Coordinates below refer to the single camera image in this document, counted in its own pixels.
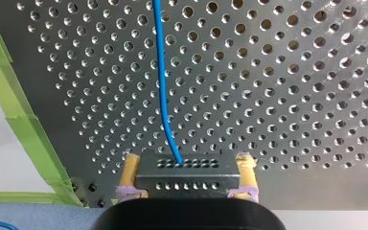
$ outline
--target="black round object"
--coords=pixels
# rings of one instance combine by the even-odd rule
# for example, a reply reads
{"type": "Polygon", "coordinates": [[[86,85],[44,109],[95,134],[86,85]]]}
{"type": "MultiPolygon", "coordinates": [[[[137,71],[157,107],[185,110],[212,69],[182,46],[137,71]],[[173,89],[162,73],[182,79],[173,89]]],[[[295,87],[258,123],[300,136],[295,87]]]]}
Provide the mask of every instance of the black round object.
{"type": "Polygon", "coordinates": [[[285,230],[264,206],[234,198],[134,199],[106,210],[93,230],[285,230]]]}

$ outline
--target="metal sheet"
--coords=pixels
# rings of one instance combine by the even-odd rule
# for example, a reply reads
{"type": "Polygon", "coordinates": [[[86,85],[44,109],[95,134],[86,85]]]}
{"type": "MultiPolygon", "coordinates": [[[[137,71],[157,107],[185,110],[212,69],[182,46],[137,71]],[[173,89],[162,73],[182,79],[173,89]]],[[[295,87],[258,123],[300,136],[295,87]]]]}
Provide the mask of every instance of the metal sheet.
{"type": "Polygon", "coordinates": [[[136,187],[157,198],[227,197],[228,190],[239,188],[241,175],[233,154],[185,157],[183,164],[176,164],[172,155],[146,150],[136,174],[136,187]]]}
{"type": "MultiPolygon", "coordinates": [[[[368,1],[163,9],[183,152],[251,151],[272,209],[368,209],[368,1]]],[[[169,153],[153,25],[150,1],[0,0],[16,75],[90,206],[110,205],[124,154],[169,153]]]]}

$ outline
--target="perforated metal bracket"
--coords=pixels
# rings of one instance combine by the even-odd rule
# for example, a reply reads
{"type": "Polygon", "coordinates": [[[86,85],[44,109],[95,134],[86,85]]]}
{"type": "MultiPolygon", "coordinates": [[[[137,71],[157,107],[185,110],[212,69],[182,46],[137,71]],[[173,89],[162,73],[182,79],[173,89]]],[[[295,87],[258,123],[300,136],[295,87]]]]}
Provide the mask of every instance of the perforated metal bracket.
{"type": "MultiPolygon", "coordinates": [[[[368,0],[162,4],[181,152],[250,151],[270,209],[368,209],[368,0]]],[[[13,70],[91,207],[126,153],[171,154],[153,26],[150,0],[0,0],[13,70]]]]}
{"type": "Polygon", "coordinates": [[[171,155],[145,151],[136,174],[136,187],[149,197],[226,197],[239,187],[241,175],[232,154],[183,155],[176,164],[171,155]]]}

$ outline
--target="green plastic frame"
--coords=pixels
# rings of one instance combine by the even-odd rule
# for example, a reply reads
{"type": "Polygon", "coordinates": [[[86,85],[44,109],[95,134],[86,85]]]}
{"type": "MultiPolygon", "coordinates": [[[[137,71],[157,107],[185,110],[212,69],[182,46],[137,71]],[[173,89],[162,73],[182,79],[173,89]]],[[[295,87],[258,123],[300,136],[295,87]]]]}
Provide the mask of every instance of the green plastic frame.
{"type": "Polygon", "coordinates": [[[14,134],[41,177],[55,193],[0,192],[0,202],[55,203],[82,206],[41,123],[17,80],[12,58],[0,35],[0,105],[14,134]]]}

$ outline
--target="white wall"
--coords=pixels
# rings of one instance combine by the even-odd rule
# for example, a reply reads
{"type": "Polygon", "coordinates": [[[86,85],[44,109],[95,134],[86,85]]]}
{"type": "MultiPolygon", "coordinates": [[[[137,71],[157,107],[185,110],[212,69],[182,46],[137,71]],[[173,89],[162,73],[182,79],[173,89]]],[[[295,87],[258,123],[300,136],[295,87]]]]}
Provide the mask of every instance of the white wall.
{"type": "Polygon", "coordinates": [[[0,107],[0,192],[43,192],[53,189],[42,179],[20,145],[0,107]]]}

